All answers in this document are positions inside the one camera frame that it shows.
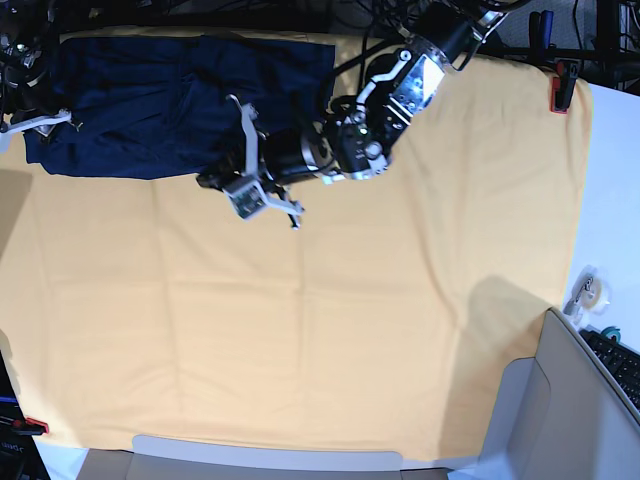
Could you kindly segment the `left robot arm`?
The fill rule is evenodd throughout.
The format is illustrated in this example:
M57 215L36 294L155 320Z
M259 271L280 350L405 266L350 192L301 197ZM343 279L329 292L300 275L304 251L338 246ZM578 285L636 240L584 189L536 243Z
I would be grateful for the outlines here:
M361 69L356 94L318 103L318 123L295 107L294 127L267 134L255 125L254 106L240 105L243 145L207 167L197 183L224 192L256 183L266 193L282 194L287 186L314 178L364 180L385 172L393 145L429 105L447 68L463 70L516 7L505 1L431 3L394 52L382 42L323 80L320 95L339 75Z

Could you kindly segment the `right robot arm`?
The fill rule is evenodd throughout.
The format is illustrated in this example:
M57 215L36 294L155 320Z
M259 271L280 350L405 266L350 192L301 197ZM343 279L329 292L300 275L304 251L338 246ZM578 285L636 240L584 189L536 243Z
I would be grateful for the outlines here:
M1 2L1 119L20 110L38 109L40 84L46 82L54 1Z

